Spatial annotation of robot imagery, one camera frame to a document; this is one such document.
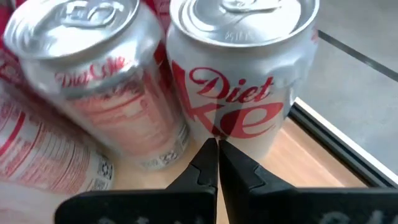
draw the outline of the nutrition facts label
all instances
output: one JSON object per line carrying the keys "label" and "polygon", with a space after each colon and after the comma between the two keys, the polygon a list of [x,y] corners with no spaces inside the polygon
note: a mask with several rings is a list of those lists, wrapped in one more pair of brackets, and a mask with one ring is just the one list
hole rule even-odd
{"label": "nutrition facts label", "polygon": [[154,78],[144,72],[142,80],[132,79],[107,92],[70,101],[95,128],[148,169],[180,157],[188,138],[170,86]]}
{"label": "nutrition facts label", "polygon": [[113,167],[0,92],[0,179],[75,194],[111,186]]}

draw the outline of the diet coke logo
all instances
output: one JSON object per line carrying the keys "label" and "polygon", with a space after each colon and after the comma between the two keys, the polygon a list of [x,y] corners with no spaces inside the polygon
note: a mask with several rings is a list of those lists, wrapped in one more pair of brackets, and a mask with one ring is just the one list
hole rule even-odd
{"label": "diet coke logo", "polygon": [[104,64],[92,63],[86,70],[74,72],[57,72],[55,74],[56,81],[62,88],[82,87],[86,86],[92,80],[103,80],[110,78],[124,67],[128,66],[131,61],[124,57],[107,58]]}
{"label": "diet coke logo", "polygon": [[[223,114],[220,119],[220,127],[216,127],[215,124],[206,117],[206,113],[223,108],[225,105],[219,103],[207,103],[196,108],[192,107],[185,81],[185,70],[175,62],[172,62],[172,70],[181,96],[182,105],[189,118],[194,121],[198,119],[204,127],[215,136],[231,136],[234,138],[248,139],[264,134],[274,127],[274,124],[266,123],[274,118],[284,106],[283,103],[263,104],[263,99],[267,98],[270,94],[273,77],[269,77],[260,86],[250,86],[249,88],[243,88],[246,80],[242,78],[238,82],[239,87],[231,89],[231,84],[221,72],[207,67],[194,68],[189,72],[188,78],[192,83],[200,87],[200,90],[196,92],[197,95],[204,98],[217,99],[217,102],[223,100],[226,103],[258,103],[252,107],[229,111]],[[212,73],[214,78],[208,80],[197,78],[195,77],[197,72]],[[214,95],[209,95],[210,91],[213,90],[216,85],[220,84],[222,86],[221,90]],[[262,119],[252,123],[245,122],[245,119],[250,116],[250,113],[260,110],[265,112]],[[262,129],[255,133],[249,133],[246,132],[247,128]]]}

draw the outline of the pull tab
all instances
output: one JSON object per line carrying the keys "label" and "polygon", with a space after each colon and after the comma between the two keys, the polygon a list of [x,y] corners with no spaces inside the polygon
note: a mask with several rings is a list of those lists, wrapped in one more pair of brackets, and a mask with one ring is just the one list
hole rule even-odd
{"label": "pull tab", "polygon": [[229,12],[254,12],[274,10],[283,0],[222,0],[222,7]]}
{"label": "pull tab", "polygon": [[60,22],[69,27],[103,27],[113,21],[117,9],[118,7],[109,2],[72,1],[65,4]]}

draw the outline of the aluminum can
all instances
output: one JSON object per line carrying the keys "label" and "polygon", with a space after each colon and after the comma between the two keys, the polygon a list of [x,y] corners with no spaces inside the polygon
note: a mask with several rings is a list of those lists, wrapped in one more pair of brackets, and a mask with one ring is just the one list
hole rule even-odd
{"label": "aluminum can", "polygon": [[167,31],[170,25],[170,0],[145,0],[146,4],[155,12],[163,29]]}
{"label": "aluminum can", "polygon": [[185,150],[164,31],[140,1],[27,1],[4,42],[40,95],[141,167],[161,169]]}
{"label": "aluminum can", "polygon": [[193,137],[268,151],[317,49],[319,0],[173,0],[167,55]]}
{"label": "aluminum can", "polygon": [[0,182],[69,195],[110,189],[112,163],[30,105],[0,80]]}

